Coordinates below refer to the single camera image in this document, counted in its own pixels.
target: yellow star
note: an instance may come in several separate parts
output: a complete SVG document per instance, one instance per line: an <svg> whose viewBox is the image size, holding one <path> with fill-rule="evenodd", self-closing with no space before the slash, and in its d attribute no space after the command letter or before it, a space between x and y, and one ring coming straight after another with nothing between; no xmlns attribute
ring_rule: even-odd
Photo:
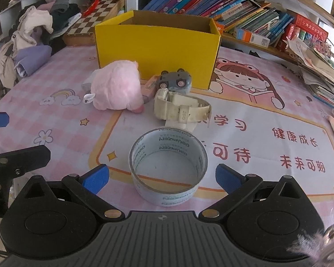
<svg viewBox="0 0 334 267"><path fill-rule="evenodd" d="M108 157L109 161L113 160L114 158L117 158L115 151L113 151L112 153L108 153L106 156Z"/></svg>
<svg viewBox="0 0 334 267"><path fill-rule="evenodd" d="M87 120L86 118L85 119L81 119L80 120L80 125L87 125L89 122L89 120Z"/></svg>

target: open cardboard box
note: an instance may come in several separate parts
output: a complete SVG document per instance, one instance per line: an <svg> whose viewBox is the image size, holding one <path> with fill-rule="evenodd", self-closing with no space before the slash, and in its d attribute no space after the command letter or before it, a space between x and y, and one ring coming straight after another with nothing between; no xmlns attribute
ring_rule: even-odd
<svg viewBox="0 0 334 267"><path fill-rule="evenodd" d="M95 38L100 68L137 61L146 80L183 68L200 89L209 87L221 40L211 18L135 10L96 25Z"/></svg>

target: pink checkered tablecloth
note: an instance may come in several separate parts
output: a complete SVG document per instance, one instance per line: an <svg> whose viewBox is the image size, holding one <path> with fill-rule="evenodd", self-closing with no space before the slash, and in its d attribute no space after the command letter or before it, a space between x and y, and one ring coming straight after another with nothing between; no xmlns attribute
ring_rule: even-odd
<svg viewBox="0 0 334 267"><path fill-rule="evenodd" d="M283 111L320 123L333 134L327 120L331 109L312 97L301 81L283 66L226 48L220 49L219 57L256 67L282 98ZM99 111L92 104L81 103L85 94L81 84L97 68L95 47L64 48L33 76L22 79L0 101L0 111L10 116L9 125L0 128L0 153L40 142L45 142L51 151L47 167L17 180L17 190L33 174L43 175L46 180L61 180L67 174L84 174L89 170L89 154L113 114L113 111ZM99 196L125 213L132 209L165 210L144 201L132 184L120 181L110 180ZM129 203L132 196L135 200ZM199 212L214 202L193 197L173 210ZM327 224L334 201L314 205Z"/></svg>

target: chessboard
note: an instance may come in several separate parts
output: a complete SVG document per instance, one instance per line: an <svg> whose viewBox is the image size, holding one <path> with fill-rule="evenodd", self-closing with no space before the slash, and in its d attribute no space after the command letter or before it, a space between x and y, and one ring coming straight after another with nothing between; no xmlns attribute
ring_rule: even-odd
<svg viewBox="0 0 334 267"><path fill-rule="evenodd" d="M67 46L94 45L94 26L115 17L125 5L125 0L101 0L94 11L79 19L63 36Z"/></svg>

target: plush toy tag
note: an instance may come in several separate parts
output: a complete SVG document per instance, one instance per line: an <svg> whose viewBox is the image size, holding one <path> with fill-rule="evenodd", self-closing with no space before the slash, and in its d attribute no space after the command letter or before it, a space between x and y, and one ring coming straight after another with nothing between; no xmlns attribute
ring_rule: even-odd
<svg viewBox="0 0 334 267"><path fill-rule="evenodd" d="M84 103L91 103L94 100L95 93L88 93L84 95L83 102Z"/></svg>

